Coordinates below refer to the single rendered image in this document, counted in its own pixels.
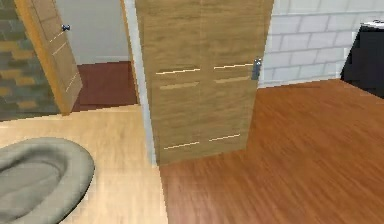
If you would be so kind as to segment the brown wooden room door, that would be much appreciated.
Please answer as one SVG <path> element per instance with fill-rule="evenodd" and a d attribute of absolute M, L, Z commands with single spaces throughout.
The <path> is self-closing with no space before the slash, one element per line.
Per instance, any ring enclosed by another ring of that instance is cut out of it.
<path fill-rule="evenodd" d="M 274 0 L 135 0 L 158 164 L 245 148 Z"/>
<path fill-rule="evenodd" d="M 81 76 L 56 0 L 14 0 L 60 113 L 70 114 L 82 88 Z"/>

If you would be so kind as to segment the black cabinet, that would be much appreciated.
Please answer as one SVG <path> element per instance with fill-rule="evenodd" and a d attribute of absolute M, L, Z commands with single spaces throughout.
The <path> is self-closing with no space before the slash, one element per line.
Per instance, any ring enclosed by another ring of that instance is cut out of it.
<path fill-rule="evenodd" d="M 341 80 L 384 99 L 384 20 L 361 24 Z"/>

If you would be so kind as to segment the grey round floor cushion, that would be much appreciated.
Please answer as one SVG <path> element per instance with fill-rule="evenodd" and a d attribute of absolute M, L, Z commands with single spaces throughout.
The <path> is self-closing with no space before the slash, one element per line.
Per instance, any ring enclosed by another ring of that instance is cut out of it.
<path fill-rule="evenodd" d="M 0 148 L 0 224 L 59 224 L 92 182 L 95 162 L 81 145 L 41 137 Z"/>

